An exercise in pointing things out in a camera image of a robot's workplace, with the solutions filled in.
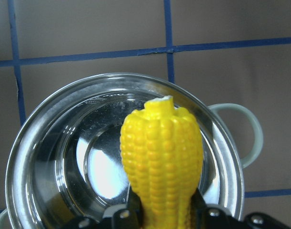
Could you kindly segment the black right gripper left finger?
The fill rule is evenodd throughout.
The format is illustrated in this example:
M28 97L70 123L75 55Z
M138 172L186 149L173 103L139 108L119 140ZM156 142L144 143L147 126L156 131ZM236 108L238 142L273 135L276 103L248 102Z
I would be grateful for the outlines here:
M97 222L88 216L78 216L62 226L63 229L140 229L143 209L140 198L128 189L127 203L108 207L103 218Z

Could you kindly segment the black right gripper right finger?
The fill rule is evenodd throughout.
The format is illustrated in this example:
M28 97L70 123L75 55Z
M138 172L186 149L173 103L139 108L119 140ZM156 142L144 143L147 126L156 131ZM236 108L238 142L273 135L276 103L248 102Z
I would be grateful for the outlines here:
M195 229L290 229L283 222L261 212L253 212L239 220L227 208L207 204L197 189L191 197L192 219Z

